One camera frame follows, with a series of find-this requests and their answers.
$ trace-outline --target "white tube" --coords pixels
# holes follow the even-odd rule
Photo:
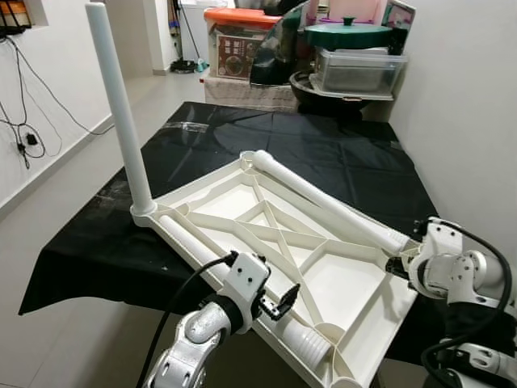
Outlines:
[[[200,265],[219,259],[219,256],[217,256],[214,251],[208,249],[169,216],[161,216],[159,221],[160,225],[163,226],[183,248],[187,249],[188,253],[193,256]],[[225,265],[216,265],[210,268],[209,271],[222,282],[228,275],[229,268]],[[312,371],[316,370],[316,367],[330,349],[329,342],[317,331],[311,327],[302,325],[290,315],[286,315],[279,322],[273,322],[265,316],[261,320]]]
[[[86,4],[86,13],[131,189],[131,212],[136,216],[146,215],[152,213],[157,205],[151,197],[106,7],[99,2],[90,2]]]
[[[263,150],[255,152],[251,157],[251,161],[258,169],[273,175],[280,182],[311,200],[316,205],[328,209],[336,216],[350,222],[378,247],[397,254],[409,242],[410,238],[406,235],[378,225],[339,204],[335,198],[325,194],[319,188],[314,187],[311,183],[278,163],[268,152]]]

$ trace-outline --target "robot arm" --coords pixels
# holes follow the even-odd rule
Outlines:
[[[423,242],[415,255],[389,260],[386,271],[406,278],[425,297],[447,301],[446,338],[433,347],[440,382],[467,387],[517,385],[517,310],[509,269],[493,256],[463,251],[460,227],[435,217],[423,226]],[[446,342],[451,346],[442,346]]]
[[[265,295],[270,275],[263,256],[239,254],[222,289],[208,297],[201,310],[181,319],[174,344],[160,356],[145,388],[201,386],[207,360],[226,337],[246,333],[262,312],[281,319],[294,305],[300,286],[292,287],[276,305]]]

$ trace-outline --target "tiled floor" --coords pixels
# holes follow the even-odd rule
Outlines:
[[[171,74],[128,83],[141,143],[183,101],[204,101],[197,78],[196,74]],[[160,318],[158,311],[81,298],[16,315],[41,247],[121,166],[116,134],[111,131],[94,139],[0,223],[0,264],[6,268],[0,272],[0,388],[134,386]],[[171,343],[175,321],[170,319],[158,348]],[[305,384],[257,335],[249,333],[231,338],[218,352],[207,387],[218,386],[296,388]]]

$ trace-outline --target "clear plastic container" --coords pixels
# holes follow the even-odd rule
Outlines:
[[[262,10],[212,8],[204,12],[212,77],[248,79],[255,53],[281,18]]]
[[[391,95],[407,61],[405,56],[357,53],[357,50],[331,52],[320,48],[311,82],[323,91]]]

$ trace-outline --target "black tablecloth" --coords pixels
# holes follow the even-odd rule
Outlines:
[[[258,149],[402,233],[436,214],[386,123],[184,103],[142,153],[153,196],[160,196]],[[163,309],[191,269],[152,230],[133,224],[131,203],[122,169],[42,250],[19,313],[85,296]],[[175,312],[192,310],[210,291],[198,281]],[[418,362],[422,346],[435,340],[429,332],[418,339],[422,325],[439,331],[433,309],[418,300],[392,346],[404,353],[396,358]]]

